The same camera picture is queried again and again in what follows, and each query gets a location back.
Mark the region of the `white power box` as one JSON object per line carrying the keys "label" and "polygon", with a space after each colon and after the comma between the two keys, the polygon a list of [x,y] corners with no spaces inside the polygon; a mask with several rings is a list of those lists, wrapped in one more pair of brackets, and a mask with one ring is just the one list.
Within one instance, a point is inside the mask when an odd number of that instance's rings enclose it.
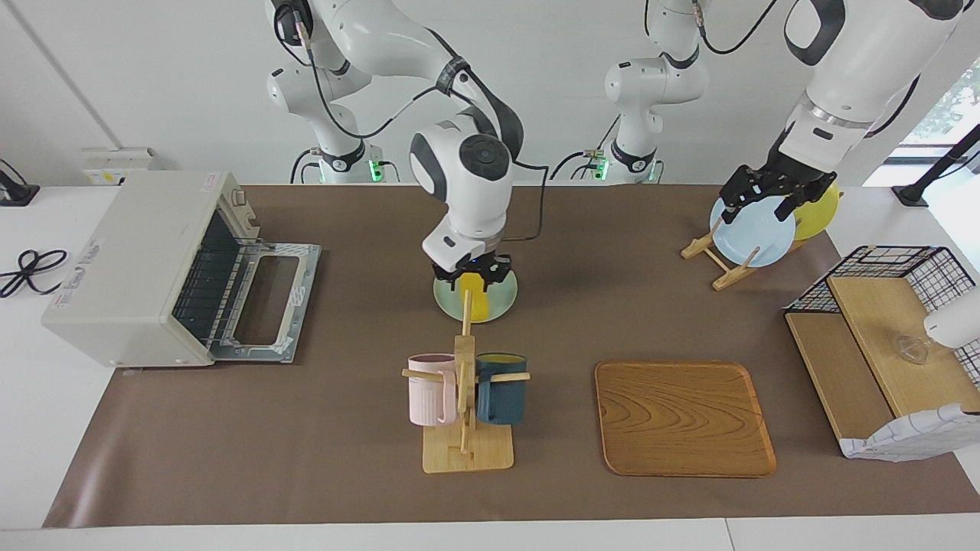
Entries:
{"label": "white power box", "polygon": [[119,186],[137,171],[162,170],[151,148],[83,148],[81,171],[94,186]]}

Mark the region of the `wooden plate rack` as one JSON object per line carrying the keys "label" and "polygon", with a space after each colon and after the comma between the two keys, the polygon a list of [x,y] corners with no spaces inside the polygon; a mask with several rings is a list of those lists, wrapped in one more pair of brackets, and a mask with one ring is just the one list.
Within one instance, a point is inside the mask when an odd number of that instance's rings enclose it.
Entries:
{"label": "wooden plate rack", "polygon": [[[681,255],[684,259],[690,259],[700,254],[707,255],[707,258],[710,258],[715,265],[722,269],[722,275],[720,278],[715,279],[713,282],[714,290],[717,290],[717,292],[722,292],[722,290],[728,289],[728,287],[735,285],[735,283],[739,282],[739,280],[745,279],[747,276],[752,275],[752,273],[757,269],[763,268],[763,266],[760,266],[760,268],[750,268],[748,266],[749,262],[752,261],[752,258],[755,257],[757,252],[759,252],[759,249],[753,251],[753,253],[749,255],[748,260],[743,262],[741,265],[728,261],[724,255],[717,250],[713,237],[715,230],[717,230],[724,221],[724,219],[722,219],[723,213],[724,202],[722,199],[718,198],[715,200],[713,209],[711,209],[710,212],[710,219],[708,219],[708,233],[700,238],[697,238],[696,240],[692,240],[691,243],[681,251]],[[808,240],[799,242],[793,240],[793,244],[791,245],[787,254],[792,253],[798,250],[798,248],[804,246],[806,241]]]}

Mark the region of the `yellow plate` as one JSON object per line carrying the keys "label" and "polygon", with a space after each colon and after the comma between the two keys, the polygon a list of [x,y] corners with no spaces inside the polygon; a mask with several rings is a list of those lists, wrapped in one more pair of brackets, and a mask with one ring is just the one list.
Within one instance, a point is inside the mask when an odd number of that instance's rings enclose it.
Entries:
{"label": "yellow plate", "polygon": [[806,202],[795,209],[794,240],[809,240],[825,230],[836,215],[840,198],[839,185],[834,181],[818,201]]}

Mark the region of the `yellow corn cob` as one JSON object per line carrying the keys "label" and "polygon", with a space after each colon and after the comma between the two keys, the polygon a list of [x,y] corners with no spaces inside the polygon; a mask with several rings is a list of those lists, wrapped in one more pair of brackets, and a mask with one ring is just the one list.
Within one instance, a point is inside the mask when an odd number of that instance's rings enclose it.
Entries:
{"label": "yellow corn cob", "polygon": [[462,306],[469,305],[470,321],[487,321],[490,314],[488,293],[482,275],[475,272],[463,273],[458,280]]}

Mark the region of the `light blue plate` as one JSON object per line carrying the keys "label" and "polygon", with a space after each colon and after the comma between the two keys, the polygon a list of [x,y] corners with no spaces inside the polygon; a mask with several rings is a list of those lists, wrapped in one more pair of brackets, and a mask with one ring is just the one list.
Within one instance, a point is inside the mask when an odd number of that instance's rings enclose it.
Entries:
{"label": "light blue plate", "polygon": [[741,265],[756,249],[748,266],[760,268],[786,255],[795,237],[795,214],[778,220],[775,214],[783,203],[780,196],[767,197],[746,205],[731,223],[722,222],[715,230],[714,244],[724,257]]}

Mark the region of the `pale green plate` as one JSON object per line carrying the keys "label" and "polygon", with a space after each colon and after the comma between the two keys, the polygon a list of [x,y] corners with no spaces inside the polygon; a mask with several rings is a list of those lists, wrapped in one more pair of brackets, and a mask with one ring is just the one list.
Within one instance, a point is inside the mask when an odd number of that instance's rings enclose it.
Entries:
{"label": "pale green plate", "polygon": [[[458,282],[456,283],[456,291],[451,292],[448,285],[444,283],[437,282],[433,280],[432,285],[433,296],[436,303],[441,310],[444,311],[446,315],[451,318],[455,318],[457,321],[463,319],[463,306],[461,301],[461,293],[459,293]],[[510,272],[510,275],[505,278],[505,281],[500,285],[493,285],[488,293],[490,314],[487,321],[494,321],[496,318],[500,318],[510,310],[512,304],[517,300],[518,295],[518,278],[514,272]]]}

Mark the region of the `oven glass door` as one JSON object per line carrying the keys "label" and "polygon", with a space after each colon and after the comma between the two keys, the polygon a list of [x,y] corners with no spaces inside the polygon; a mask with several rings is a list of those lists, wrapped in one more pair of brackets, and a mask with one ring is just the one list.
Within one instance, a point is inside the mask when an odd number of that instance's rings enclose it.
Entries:
{"label": "oven glass door", "polygon": [[[315,244],[273,243],[263,240],[240,241],[240,252],[232,266],[230,279],[218,303],[216,318],[201,342],[211,359],[243,362],[293,362],[315,281],[316,265],[322,248]],[[293,258],[298,261],[279,322],[276,339],[269,344],[238,341],[235,329],[247,305],[247,296],[265,258]]]}

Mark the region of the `beige toaster oven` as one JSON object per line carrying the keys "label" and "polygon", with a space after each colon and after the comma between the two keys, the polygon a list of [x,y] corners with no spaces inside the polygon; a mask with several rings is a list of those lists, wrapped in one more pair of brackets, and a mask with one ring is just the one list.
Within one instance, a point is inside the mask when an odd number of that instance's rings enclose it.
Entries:
{"label": "beige toaster oven", "polygon": [[172,316],[214,210],[239,240],[263,240],[231,172],[127,178],[42,315],[43,327],[112,369],[221,362]]}

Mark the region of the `black pole stand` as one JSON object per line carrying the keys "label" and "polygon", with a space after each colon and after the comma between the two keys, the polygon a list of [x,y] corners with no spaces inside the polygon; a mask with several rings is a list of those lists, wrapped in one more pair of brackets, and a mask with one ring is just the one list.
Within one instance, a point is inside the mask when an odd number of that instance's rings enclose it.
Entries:
{"label": "black pole stand", "polygon": [[980,159],[980,123],[973,126],[958,143],[935,161],[913,184],[893,186],[891,190],[903,206],[927,208],[929,205],[923,196],[931,184],[934,184],[938,179],[951,177],[978,159]]}

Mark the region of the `wooden mug tree rack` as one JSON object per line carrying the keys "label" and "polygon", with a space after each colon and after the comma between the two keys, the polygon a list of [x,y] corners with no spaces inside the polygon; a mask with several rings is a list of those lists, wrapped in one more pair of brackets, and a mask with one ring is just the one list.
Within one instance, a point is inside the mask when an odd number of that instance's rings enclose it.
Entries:
{"label": "wooden mug tree rack", "polygon": [[[469,305],[463,308],[461,334],[456,335],[452,355],[456,359],[458,419],[452,425],[420,426],[421,468],[427,474],[472,473],[511,468],[515,461],[512,432],[508,425],[491,425],[477,419],[476,347]],[[402,377],[438,380],[437,374],[402,369]]]}

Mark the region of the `black table clamp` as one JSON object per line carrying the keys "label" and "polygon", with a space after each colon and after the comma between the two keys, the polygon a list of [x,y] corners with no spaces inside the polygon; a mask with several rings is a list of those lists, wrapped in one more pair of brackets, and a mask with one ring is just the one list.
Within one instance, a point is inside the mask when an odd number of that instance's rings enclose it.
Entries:
{"label": "black table clamp", "polygon": [[0,158],[0,206],[27,206],[39,191],[38,184],[29,184],[17,168]]}

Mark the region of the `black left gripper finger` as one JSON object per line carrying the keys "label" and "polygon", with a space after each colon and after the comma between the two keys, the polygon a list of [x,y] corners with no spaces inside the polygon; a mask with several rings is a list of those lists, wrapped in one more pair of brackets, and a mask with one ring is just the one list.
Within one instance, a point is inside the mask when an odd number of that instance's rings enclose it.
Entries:
{"label": "black left gripper finger", "polygon": [[805,204],[819,202],[833,184],[833,179],[815,179],[808,184],[800,184],[785,196],[782,203],[775,209],[775,217],[780,222],[787,220],[799,207]]}
{"label": "black left gripper finger", "polygon": [[742,165],[724,184],[724,223],[732,223],[746,206],[766,198],[766,172]]}

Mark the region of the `window with green trees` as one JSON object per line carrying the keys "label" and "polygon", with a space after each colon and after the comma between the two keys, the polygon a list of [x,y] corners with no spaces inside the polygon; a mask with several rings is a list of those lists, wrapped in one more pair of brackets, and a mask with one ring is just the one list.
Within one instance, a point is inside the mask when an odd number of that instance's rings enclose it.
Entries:
{"label": "window with green trees", "polygon": [[980,57],[900,141],[900,147],[953,145],[980,123]]}

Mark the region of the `rectangular wooden tray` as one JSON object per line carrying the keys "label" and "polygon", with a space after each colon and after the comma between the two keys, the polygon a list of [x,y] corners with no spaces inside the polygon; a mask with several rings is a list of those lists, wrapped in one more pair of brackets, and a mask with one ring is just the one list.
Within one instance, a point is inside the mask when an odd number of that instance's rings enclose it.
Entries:
{"label": "rectangular wooden tray", "polygon": [[750,372],[724,360],[604,360],[603,460],[620,477],[765,478],[777,459]]}

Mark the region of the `white checked cloth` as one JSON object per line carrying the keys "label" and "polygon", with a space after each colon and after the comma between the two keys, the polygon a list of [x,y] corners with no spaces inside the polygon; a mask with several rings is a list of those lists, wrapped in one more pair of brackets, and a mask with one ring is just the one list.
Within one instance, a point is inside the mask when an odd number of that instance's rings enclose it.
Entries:
{"label": "white checked cloth", "polygon": [[923,410],[885,423],[866,439],[840,439],[847,459],[919,461],[980,443],[980,412],[958,403]]}

